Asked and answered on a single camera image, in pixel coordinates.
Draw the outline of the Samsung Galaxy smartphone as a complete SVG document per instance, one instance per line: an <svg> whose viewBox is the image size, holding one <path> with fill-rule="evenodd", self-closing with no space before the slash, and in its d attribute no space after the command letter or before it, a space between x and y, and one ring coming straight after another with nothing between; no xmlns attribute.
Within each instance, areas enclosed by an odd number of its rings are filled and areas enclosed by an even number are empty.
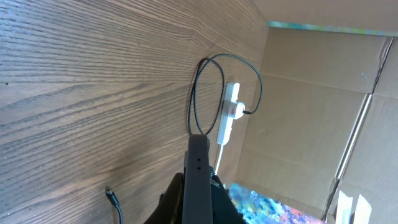
<svg viewBox="0 0 398 224"><path fill-rule="evenodd" d="M212 224L209 140L204 134L189 136L184 158L182 222Z"/></svg>

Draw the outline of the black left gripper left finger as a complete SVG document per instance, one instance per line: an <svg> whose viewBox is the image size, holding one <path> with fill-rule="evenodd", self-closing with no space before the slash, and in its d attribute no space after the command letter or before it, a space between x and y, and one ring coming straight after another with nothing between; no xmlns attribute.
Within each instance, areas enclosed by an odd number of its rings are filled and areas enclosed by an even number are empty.
<svg viewBox="0 0 398 224"><path fill-rule="evenodd" d="M184 176L176 173L144 224L182 224Z"/></svg>

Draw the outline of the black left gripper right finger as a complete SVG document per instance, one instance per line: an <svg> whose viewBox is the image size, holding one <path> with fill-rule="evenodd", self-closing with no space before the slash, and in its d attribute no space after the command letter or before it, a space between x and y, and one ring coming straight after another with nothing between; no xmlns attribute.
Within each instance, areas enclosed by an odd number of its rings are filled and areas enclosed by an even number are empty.
<svg viewBox="0 0 398 224"><path fill-rule="evenodd" d="M214 224L246 224L217 175L211 176L211 202Z"/></svg>

